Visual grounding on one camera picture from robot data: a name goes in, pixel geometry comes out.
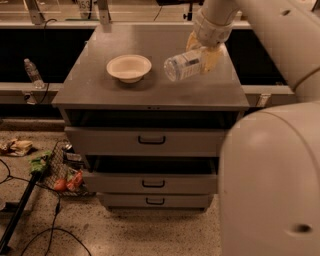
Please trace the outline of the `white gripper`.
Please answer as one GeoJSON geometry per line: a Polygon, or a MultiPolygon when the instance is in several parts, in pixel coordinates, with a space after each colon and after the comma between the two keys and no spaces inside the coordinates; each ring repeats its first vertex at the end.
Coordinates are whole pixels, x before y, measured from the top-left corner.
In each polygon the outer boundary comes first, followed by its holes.
{"type": "Polygon", "coordinates": [[[217,65],[224,43],[232,31],[234,12],[232,10],[209,10],[201,8],[194,18],[194,28],[188,37],[186,51],[201,48],[201,73],[205,74],[217,65]]]}

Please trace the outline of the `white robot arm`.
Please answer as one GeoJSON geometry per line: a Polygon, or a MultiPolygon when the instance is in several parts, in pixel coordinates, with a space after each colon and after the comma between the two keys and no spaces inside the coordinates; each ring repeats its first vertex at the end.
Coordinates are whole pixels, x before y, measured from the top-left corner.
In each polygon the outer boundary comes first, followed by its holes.
{"type": "Polygon", "coordinates": [[[238,11],[297,101],[245,116],[224,140],[222,256],[320,256],[320,20],[296,0],[205,0],[198,41],[215,45],[238,11]]]}

